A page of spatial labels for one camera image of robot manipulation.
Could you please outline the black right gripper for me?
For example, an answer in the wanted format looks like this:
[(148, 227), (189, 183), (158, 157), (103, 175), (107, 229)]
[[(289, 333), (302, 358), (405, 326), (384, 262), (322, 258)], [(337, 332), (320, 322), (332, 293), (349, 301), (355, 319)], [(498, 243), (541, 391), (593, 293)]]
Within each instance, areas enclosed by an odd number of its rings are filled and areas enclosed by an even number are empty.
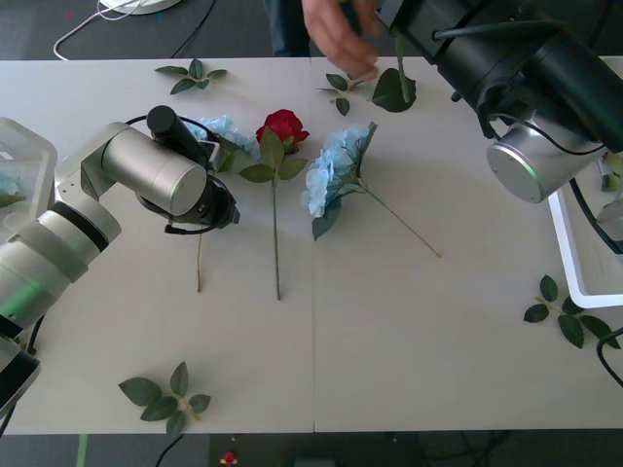
[(458, 0), (386, 0), (377, 18), (392, 33), (398, 32), (426, 59), (433, 59), (442, 48), (435, 41), (437, 31), (454, 28), (462, 20)]

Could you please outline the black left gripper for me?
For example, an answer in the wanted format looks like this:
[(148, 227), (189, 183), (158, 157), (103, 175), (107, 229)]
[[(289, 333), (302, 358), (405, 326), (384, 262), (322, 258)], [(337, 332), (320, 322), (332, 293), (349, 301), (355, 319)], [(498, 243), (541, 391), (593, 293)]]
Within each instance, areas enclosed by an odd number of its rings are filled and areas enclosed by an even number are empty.
[(203, 204), (203, 220), (209, 227), (224, 229), (239, 223), (240, 213), (235, 198), (222, 181), (210, 174), (203, 191)]

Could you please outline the person's hand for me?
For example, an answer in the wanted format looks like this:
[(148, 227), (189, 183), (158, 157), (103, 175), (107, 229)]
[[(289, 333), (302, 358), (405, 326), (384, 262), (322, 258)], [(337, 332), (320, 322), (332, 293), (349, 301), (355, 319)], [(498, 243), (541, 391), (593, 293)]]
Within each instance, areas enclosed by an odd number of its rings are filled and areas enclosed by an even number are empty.
[(306, 29), (318, 49), (352, 78), (372, 80), (378, 75), (374, 48), (351, 28), (343, 1), (303, 1)]

